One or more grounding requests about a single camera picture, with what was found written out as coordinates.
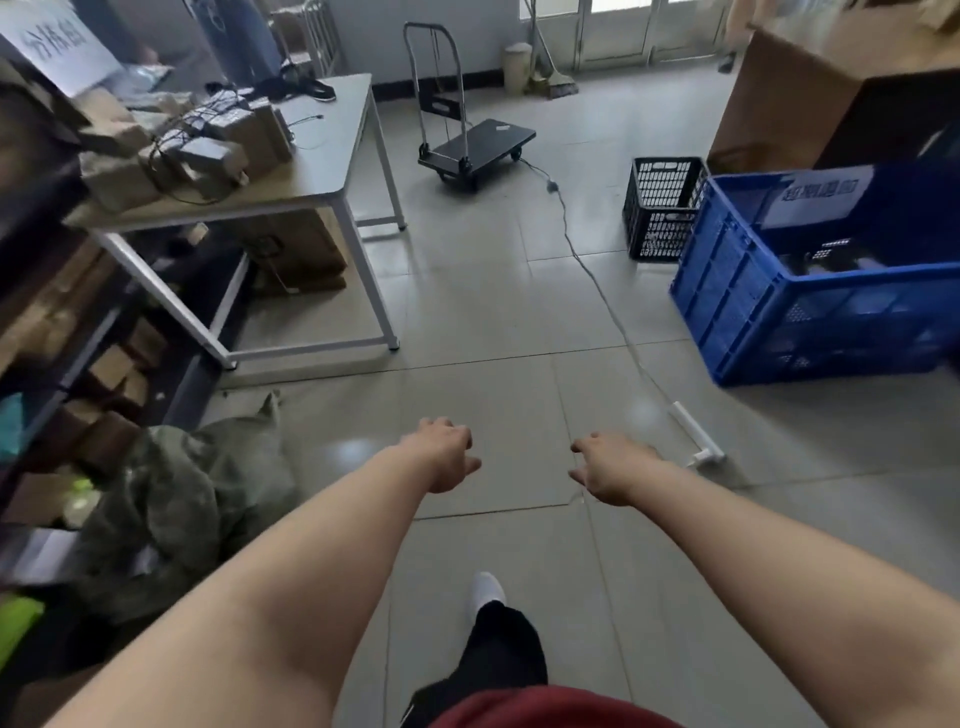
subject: cart handle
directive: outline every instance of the cart handle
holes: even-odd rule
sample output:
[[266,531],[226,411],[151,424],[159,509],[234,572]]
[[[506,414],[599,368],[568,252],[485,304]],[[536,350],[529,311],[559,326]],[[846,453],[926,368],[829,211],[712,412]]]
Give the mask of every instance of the cart handle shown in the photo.
[[403,42],[407,46],[407,56],[410,57],[410,69],[414,74],[414,95],[417,97],[417,110],[420,118],[420,134],[423,136],[423,143],[426,144],[426,127],[423,125],[423,109],[420,108],[420,76],[417,75],[417,58],[414,56],[414,47],[410,44],[410,29],[421,28],[427,31],[437,31],[443,33],[446,39],[450,41],[450,48],[453,50],[453,60],[457,64],[457,86],[460,87],[460,126],[464,136],[464,157],[469,158],[469,148],[467,141],[467,99],[464,97],[464,69],[460,64],[460,51],[457,50],[457,43],[447,30],[440,23],[416,23],[408,20],[403,24]]

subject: baseboard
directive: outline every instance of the baseboard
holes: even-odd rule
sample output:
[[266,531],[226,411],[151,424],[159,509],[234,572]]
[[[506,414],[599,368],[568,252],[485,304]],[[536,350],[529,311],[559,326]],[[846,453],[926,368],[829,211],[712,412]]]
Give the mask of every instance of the baseboard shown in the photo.
[[[464,91],[472,88],[495,88],[503,86],[503,69],[494,68],[489,71],[475,71],[464,74]],[[437,86],[437,77],[420,79],[420,88],[428,88],[434,93],[440,90],[451,91],[457,87],[456,76],[441,76]],[[414,97],[414,82],[392,81],[388,84],[373,84],[373,98],[376,101],[394,101],[396,99],[412,99]]]

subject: white plug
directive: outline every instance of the white plug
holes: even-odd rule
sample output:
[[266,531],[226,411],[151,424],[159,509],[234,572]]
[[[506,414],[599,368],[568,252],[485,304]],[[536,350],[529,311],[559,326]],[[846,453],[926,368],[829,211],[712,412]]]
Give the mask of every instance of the white plug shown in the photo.
[[670,405],[670,414],[680,423],[690,439],[700,448],[699,452],[693,453],[693,459],[687,464],[688,468],[700,468],[706,463],[722,463],[727,459],[727,454],[713,442],[713,438],[707,435],[707,431],[700,427],[700,423],[693,419],[686,408],[675,401]]

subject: white sock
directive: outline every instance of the white sock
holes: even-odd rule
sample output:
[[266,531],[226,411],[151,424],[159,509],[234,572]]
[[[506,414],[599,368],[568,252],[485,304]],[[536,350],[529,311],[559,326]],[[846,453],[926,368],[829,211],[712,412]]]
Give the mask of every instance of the white sock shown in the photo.
[[492,601],[506,604],[507,595],[504,594],[503,587],[493,574],[489,571],[478,571],[473,575],[473,581],[470,583],[471,616],[476,619],[481,607]]

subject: wall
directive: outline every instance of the wall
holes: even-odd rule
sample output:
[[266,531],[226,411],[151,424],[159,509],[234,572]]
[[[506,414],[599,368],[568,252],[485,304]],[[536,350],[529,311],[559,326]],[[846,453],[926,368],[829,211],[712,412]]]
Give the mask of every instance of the wall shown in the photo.
[[[408,20],[445,25],[457,41],[464,73],[499,68],[501,49],[525,39],[517,0],[330,0],[330,9],[347,68],[373,73],[373,82],[377,84],[411,78],[403,45],[403,23]],[[429,34],[411,33],[419,39],[414,49],[420,76],[434,75]],[[443,75],[454,70],[448,48],[449,44],[441,38]]]

